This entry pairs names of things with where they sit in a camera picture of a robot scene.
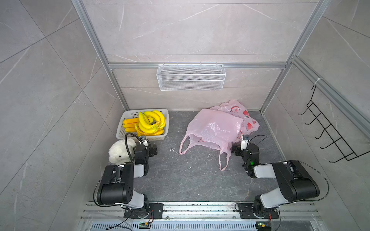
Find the pink plastic bag front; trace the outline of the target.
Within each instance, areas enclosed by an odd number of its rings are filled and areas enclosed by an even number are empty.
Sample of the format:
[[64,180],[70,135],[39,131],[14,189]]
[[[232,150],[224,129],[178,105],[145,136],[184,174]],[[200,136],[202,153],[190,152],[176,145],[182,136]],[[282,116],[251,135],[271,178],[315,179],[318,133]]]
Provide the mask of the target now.
[[246,135],[243,118],[227,112],[202,109],[189,123],[180,144],[179,154],[184,155],[190,148],[201,145],[219,151],[219,168],[228,167],[233,143]]

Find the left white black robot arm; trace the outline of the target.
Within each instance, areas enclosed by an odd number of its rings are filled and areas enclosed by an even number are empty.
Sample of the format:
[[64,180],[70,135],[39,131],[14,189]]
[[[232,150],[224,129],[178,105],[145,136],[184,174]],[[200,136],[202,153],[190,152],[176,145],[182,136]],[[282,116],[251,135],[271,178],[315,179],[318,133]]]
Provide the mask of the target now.
[[154,220],[148,197],[134,190],[134,179],[148,174],[149,158],[158,154],[145,135],[127,133],[108,151],[110,165],[93,191],[93,201],[99,207],[120,206],[130,211],[131,217]]

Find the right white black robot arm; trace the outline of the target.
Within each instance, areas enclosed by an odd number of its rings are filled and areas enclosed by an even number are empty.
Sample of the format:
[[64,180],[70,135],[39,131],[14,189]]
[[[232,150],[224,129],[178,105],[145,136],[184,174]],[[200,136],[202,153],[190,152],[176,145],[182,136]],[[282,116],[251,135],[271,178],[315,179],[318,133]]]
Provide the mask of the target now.
[[298,161],[288,160],[269,164],[260,163],[259,147],[251,142],[248,135],[243,135],[240,142],[231,146],[231,153],[237,157],[242,157],[243,168],[247,175],[253,179],[275,179],[277,188],[254,198],[253,203],[236,203],[236,208],[241,216],[253,214],[257,218],[277,218],[277,209],[281,205],[291,204],[297,201],[317,202],[325,199],[330,192],[329,181],[326,177],[316,170],[323,177],[327,184],[327,192],[322,198],[320,196],[319,185],[307,172],[305,167],[310,165]]

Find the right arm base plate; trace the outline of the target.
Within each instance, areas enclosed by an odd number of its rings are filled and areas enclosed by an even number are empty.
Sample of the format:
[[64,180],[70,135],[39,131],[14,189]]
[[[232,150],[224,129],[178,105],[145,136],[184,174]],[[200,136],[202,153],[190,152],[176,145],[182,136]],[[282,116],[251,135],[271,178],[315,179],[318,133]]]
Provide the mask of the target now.
[[276,208],[265,208],[253,203],[236,203],[235,210],[240,214],[240,218],[259,218],[259,219],[276,219],[279,213]]

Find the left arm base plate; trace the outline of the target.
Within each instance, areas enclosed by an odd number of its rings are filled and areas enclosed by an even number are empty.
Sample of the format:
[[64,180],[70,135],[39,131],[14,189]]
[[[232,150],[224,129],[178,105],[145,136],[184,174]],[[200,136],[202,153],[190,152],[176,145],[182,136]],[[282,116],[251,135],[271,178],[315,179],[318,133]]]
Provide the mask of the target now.
[[163,203],[144,204],[142,208],[125,209],[124,218],[132,219],[161,219],[163,215]]

